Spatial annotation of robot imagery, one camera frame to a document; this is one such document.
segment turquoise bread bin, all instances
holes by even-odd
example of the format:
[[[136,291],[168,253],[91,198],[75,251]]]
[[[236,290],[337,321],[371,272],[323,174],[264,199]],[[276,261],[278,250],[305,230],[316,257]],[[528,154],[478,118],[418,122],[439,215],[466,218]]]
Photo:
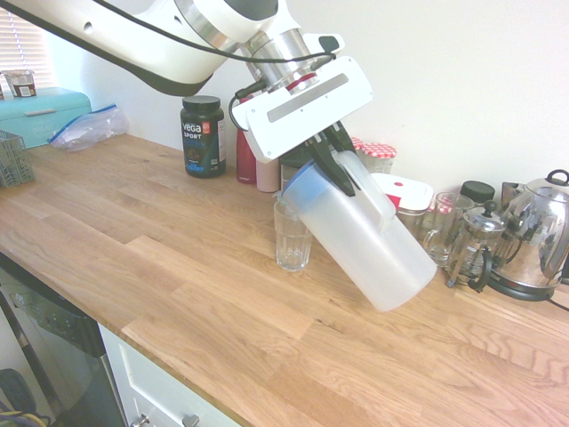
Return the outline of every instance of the turquoise bread bin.
[[[37,96],[0,101],[0,130],[24,139],[26,148],[47,144],[47,139],[64,125],[91,112],[91,102],[83,93],[60,87],[37,89]]]

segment wood grain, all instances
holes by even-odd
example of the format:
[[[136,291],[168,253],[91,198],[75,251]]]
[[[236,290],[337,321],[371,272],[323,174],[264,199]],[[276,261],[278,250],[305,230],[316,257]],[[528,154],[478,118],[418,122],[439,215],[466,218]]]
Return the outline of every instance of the wood grain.
[[[445,274],[379,313],[317,242],[275,263],[274,199],[124,135],[29,151],[0,251],[246,427],[569,425],[569,314]],[[567,289],[555,298],[569,303]]]

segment white cabinet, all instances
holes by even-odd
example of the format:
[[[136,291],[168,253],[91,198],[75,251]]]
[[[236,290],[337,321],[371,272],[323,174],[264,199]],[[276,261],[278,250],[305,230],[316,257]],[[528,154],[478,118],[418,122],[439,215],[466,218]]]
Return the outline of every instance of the white cabinet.
[[[100,332],[129,425],[144,415],[141,427],[239,427],[105,327]]]

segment window blind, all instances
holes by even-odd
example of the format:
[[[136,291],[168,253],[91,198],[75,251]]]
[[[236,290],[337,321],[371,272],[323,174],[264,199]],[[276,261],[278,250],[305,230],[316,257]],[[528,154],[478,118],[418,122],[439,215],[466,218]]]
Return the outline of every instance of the window blind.
[[[36,87],[57,85],[45,31],[0,8],[0,71],[5,69],[33,70]],[[5,77],[0,82],[10,93]]]

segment french press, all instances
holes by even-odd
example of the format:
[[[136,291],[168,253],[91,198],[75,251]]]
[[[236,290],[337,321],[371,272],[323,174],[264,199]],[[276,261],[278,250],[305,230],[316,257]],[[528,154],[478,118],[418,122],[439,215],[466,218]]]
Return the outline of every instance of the french press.
[[[464,213],[464,222],[449,257],[448,287],[454,287],[458,282],[482,292],[488,283],[493,254],[506,229],[500,216],[493,213],[496,207],[490,200],[484,206]]]

